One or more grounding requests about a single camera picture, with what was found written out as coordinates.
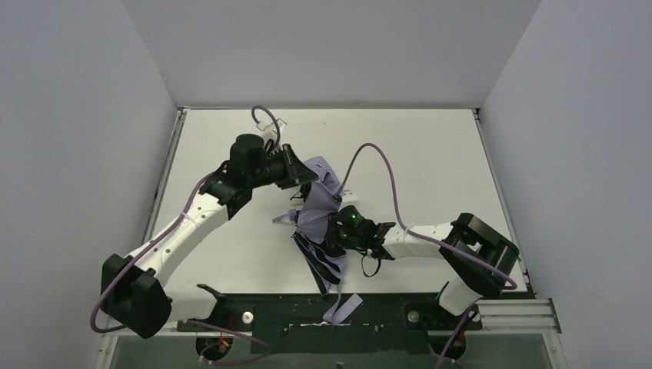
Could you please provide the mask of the black and lavender folding umbrella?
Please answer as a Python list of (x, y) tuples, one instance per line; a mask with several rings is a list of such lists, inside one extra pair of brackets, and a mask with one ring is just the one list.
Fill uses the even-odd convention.
[(341, 300), (346, 255), (328, 255), (324, 247), (328, 217), (340, 208), (334, 196), (339, 193), (341, 183), (323, 157), (309, 158), (305, 164), (318, 174), (318, 179), (304, 185), (298, 192), (303, 200), (300, 208), (292, 208), (273, 218), (272, 222), (295, 227), (291, 237), (304, 256), (320, 295), (324, 297), (330, 288), (336, 288), (337, 300), (322, 319), (330, 324), (340, 324), (362, 304), (362, 298), (357, 294), (345, 302)]

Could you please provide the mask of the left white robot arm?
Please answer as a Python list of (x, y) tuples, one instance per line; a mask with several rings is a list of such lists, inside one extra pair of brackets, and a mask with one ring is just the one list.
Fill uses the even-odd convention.
[(229, 159), (195, 185), (172, 223), (127, 256), (113, 254), (104, 262), (101, 297), (93, 311), (106, 313), (119, 329), (144, 339), (170, 322), (209, 318), (222, 294), (206, 284), (189, 292), (167, 292), (165, 286), (177, 267), (252, 199), (254, 189), (267, 185), (288, 189), (317, 179), (289, 144), (269, 151), (262, 137), (239, 135)]

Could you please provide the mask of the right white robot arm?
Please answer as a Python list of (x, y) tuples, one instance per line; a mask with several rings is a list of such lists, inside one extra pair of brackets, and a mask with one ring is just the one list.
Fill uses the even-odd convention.
[(378, 262), (400, 258), (446, 261), (455, 275), (437, 298), (440, 309), (462, 315), (481, 298), (496, 299), (511, 288), (507, 277), (517, 264), (518, 247), (471, 213), (425, 226), (375, 223), (349, 205), (329, 218), (330, 246), (356, 251)]

